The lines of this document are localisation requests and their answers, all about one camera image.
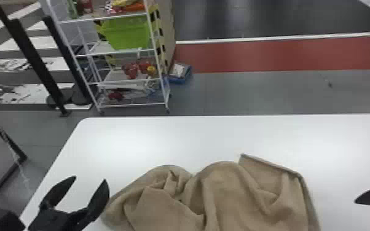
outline black pole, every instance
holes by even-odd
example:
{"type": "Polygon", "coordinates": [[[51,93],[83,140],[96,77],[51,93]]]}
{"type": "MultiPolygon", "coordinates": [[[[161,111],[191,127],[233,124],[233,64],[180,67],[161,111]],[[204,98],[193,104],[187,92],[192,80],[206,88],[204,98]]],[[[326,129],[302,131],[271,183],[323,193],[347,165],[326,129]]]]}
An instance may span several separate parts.
{"type": "Polygon", "coordinates": [[[46,65],[43,63],[42,58],[38,54],[34,45],[31,43],[26,31],[23,29],[22,24],[18,19],[9,20],[6,13],[0,6],[0,20],[6,26],[10,35],[13,37],[17,45],[22,50],[24,56],[27,58],[30,65],[33,67],[36,74],[39,76],[43,85],[49,92],[50,96],[54,100],[54,103],[59,108],[62,117],[69,116],[71,112],[67,111],[64,104],[69,101],[71,96],[69,93],[66,95],[62,94],[60,89],[57,87],[55,80],[47,70],[46,65]]]}
{"type": "Polygon", "coordinates": [[[72,102],[76,105],[90,104],[92,100],[91,100],[89,91],[87,90],[87,87],[81,75],[76,69],[76,65],[74,63],[72,55],[70,54],[69,48],[63,43],[63,40],[61,39],[61,36],[59,35],[59,32],[57,31],[57,28],[55,26],[55,23],[53,22],[52,17],[45,16],[43,17],[43,21],[44,21],[44,24],[46,24],[47,28],[49,29],[52,37],[55,39],[57,47],[59,48],[60,53],[63,55],[63,58],[65,59],[67,65],[69,66],[69,70],[71,71],[74,77],[74,81],[77,87],[79,88],[79,89],[75,89],[75,93],[72,97],[72,102]]]}
{"type": "MultiPolygon", "coordinates": [[[[8,145],[13,149],[13,151],[18,155],[18,162],[19,164],[23,163],[27,160],[26,154],[19,148],[19,146],[7,135],[4,131],[0,130],[0,138],[3,139],[8,145]]],[[[14,173],[14,171],[18,168],[17,164],[14,163],[13,166],[9,168],[7,173],[0,179],[0,188],[4,185],[4,183],[10,178],[10,176],[14,173]]]]}

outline crumpled towel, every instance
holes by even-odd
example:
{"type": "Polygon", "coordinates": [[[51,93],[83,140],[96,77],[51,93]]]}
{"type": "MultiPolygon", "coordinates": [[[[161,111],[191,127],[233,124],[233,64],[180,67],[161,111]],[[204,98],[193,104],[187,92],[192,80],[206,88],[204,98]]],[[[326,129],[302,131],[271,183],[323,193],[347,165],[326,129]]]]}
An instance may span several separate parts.
{"type": "Polygon", "coordinates": [[[319,230],[302,177],[247,155],[195,176],[160,166],[115,194],[102,219],[116,230],[319,230]]]}

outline shelf rack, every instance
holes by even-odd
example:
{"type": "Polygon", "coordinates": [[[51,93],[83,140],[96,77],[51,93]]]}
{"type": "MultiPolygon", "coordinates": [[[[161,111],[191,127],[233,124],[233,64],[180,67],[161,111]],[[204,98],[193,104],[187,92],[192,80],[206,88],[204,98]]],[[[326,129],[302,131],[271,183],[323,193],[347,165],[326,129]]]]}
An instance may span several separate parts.
{"type": "Polygon", "coordinates": [[[86,86],[88,86],[89,94],[97,111],[103,114],[104,108],[164,105],[169,113],[168,103],[171,92],[169,81],[162,74],[167,71],[167,67],[164,62],[165,57],[163,57],[163,36],[160,34],[159,11],[157,10],[158,5],[155,0],[144,0],[145,11],[118,15],[106,14],[104,11],[104,0],[102,0],[102,6],[99,0],[92,0],[92,3],[92,14],[71,18],[68,9],[73,6],[69,5],[68,0],[47,0],[50,15],[63,41],[71,52],[79,74],[82,76],[86,86]],[[148,21],[150,31],[148,47],[114,50],[108,41],[100,39],[98,32],[92,29],[95,27],[94,22],[98,20],[103,21],[137,16],[146,16],[146,20],[148,21]],[[75,31],[75,33],[69,36],[68,31],[71,30],[75,31]],[[75,52],[75,47],[81,47],[80,51],[75,52]],[[156,64],[156,78],[150,79],[145,74],[139,74],[136,79],[127,79],[120,65],[111,65],[108,63],[108,66],[105,68],[98,65],[99,62],[103,62],[106,59],[105,57],[109,58],[110,55],[118,55],[119,57],[117,59],[123,63],[123,60],[142,58],[144,57],[143,54],[146,54],[146,58],[151,57],[156,64]],[[92,86],[98,88],[97,94],[93,94],[91,90],[92,86]],[[121,101],[110,100],[108,98],[108,90],[117,88],[129,88],[141,91],[143,92],[143,96],[139,95],[136,98],[123,99],[121,101]]]}

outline green basket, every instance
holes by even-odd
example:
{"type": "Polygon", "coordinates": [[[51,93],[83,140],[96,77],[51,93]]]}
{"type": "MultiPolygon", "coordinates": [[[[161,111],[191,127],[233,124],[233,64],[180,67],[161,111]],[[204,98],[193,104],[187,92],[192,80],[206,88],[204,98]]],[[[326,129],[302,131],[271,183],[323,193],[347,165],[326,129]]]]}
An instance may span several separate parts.
{"type": "Polygon", "coordinates": [[[146,16],[106,20],[98,32],[115,50],[146,48],[151,36],[146,16]]]}

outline white table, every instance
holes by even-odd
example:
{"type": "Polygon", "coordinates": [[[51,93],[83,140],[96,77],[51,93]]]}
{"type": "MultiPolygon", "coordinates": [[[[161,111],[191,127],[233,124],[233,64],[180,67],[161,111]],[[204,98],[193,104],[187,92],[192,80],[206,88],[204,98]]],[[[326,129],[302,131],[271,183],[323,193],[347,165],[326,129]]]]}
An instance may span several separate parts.
{"type": "MultiPolygon", "coordinates": [[[[85,119],[20,218],[28,225],[47,191],[71,175],[64,211],[84,207],[104,178],[113,195],[155,166],[195,173],[242,152],[300,172],[322,230],[370,230],[370,206],[353,203],[370,189],[370,114],[85,119]]],[[[99,219],[90,230],[110,229],[99,219]]]]}

